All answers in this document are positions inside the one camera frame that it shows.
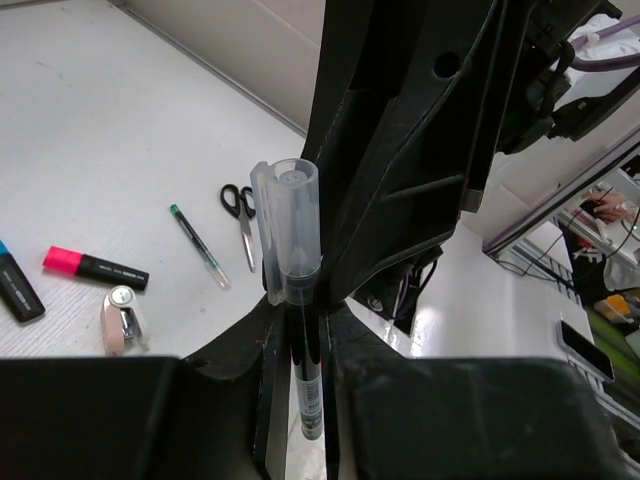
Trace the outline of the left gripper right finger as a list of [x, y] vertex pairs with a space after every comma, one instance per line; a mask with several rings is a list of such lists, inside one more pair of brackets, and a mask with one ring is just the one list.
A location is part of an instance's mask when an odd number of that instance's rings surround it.
[[346, 305], [320, 323], [331, 479], [629, 479], [586, 380], [549, 358], [407, 358]]

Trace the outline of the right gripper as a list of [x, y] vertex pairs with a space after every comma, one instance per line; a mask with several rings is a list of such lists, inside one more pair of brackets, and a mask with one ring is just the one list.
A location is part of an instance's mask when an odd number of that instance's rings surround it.
[[497, 143], [578, 141], [639, 90], [639, 16], [611, 1], [534, 1]]

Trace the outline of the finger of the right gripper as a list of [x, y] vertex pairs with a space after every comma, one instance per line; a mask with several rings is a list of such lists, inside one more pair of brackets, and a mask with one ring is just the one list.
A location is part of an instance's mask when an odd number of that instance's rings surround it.
[[349, 189], [386, 107], [400, 93], [425, 17], [422, 1], [325, 5], [312, 111], [302, 156], [319, 170], [322, 266], [315, 297], [349, 279], [340, 257], [353, 230]]
[[377, 273], [449, 239], [465, 194], [485, 184], [527, 27], [526, 1], [422, 1], [400, 93], [350, 186], [335, 305]]

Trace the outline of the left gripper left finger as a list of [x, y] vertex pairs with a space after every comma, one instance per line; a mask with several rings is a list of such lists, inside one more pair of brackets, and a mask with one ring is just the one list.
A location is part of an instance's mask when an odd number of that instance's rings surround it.
[[261, 300], [185, 359], [6, 359], [5, 479], [281, 479], [290, 361]]

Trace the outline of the black pen clear cap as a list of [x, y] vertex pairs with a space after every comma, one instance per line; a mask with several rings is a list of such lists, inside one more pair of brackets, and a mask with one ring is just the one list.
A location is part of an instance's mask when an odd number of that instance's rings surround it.
[[250, 173], [270, 304], [284, 306], [303, 436], [323, 433], [319, 316], [319, 173], [304, 159], [258, 163]]

